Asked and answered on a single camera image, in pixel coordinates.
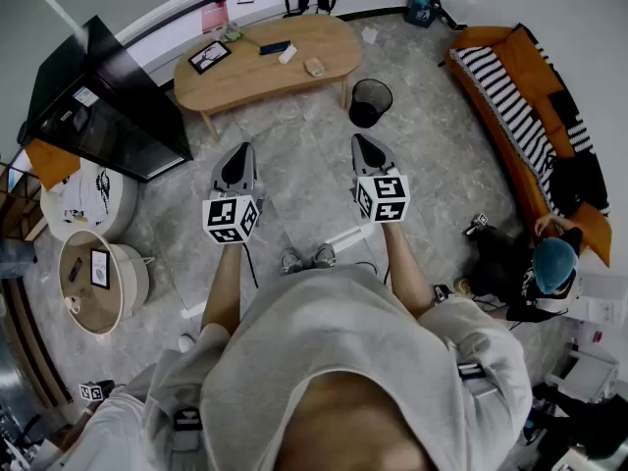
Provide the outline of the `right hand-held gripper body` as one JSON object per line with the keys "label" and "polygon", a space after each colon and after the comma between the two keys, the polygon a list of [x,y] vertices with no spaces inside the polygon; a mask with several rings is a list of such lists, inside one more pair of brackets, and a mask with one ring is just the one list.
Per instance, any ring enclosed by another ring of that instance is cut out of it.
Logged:
{"label": "right hand-held gripper body", "polygon": [[362,217],[370,223],[399,223],[405,219],[410,203],[408,177],[396,167],[356,177],[352,193]]}

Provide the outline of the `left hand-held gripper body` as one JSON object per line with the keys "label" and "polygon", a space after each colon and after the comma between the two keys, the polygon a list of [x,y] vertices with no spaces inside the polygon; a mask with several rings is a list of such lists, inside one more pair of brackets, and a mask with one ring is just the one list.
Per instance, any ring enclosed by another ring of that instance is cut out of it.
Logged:
{"label": "left hand-held gripper body", "polygon": [[212,188],[202,202],[203,231],[216,244],[239,244],[249,241],[259,225],[265,192],[250,193]]}

